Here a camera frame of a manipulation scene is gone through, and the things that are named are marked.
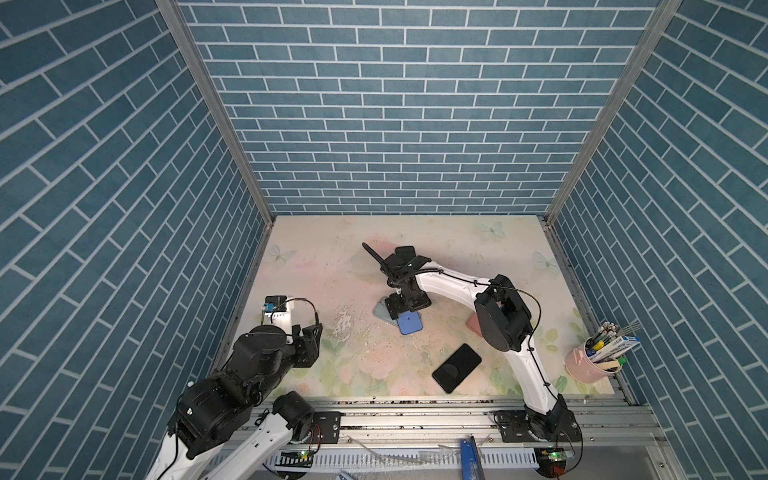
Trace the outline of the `blue smartphone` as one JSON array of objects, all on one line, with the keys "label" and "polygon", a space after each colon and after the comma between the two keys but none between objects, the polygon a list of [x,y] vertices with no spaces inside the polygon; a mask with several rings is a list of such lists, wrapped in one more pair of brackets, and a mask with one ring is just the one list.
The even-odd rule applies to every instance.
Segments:
[{"label": "blue smartphone", "polygon": [[396,320],[402,335],[411,335],[423,329],[423,323],[419,312],[404,312]]}]

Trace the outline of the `sage green phone case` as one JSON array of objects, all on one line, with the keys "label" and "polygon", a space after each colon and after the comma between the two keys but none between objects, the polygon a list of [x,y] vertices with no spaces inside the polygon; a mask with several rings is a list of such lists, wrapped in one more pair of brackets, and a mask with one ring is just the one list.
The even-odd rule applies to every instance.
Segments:
[{"label": "sage green phone case", "polygon": [[372,310],[372,314],[375,318],[385,322],[388,325],[398,327],[398,322],[393,319],[385,304],[385,298],[380,298]]}]

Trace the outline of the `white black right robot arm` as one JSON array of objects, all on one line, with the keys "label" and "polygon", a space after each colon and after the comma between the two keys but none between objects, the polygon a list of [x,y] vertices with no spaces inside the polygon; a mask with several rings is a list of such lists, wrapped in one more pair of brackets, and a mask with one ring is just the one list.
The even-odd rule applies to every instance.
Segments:
[{"label": "white black right robot arm", "polygon": [[429,307],[430,294],[474,309],[483,339],[504,355],[521,387],[531,434],[550,442],[583,439],[573,412],[541,366],[534,342],[536,326],[523,300],[526,292],[503,275],[474,278],[431,263],[380,270],[395,290],[385,301],[393,318]]}]

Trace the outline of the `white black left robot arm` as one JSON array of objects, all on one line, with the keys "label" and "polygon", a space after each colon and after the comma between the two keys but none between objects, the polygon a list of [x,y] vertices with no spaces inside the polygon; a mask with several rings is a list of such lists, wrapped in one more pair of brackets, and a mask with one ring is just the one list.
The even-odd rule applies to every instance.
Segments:
[{"label": "white black left robot arm", "polygon": [[319,357],[323,326],[260,325],[241,335],[225,365],[178,398],[150,479],[247,479],[292,442],[319,440],[314,408],[295,391],[258,417],[251,436],[212,471],[209,462],[293,368]]}]

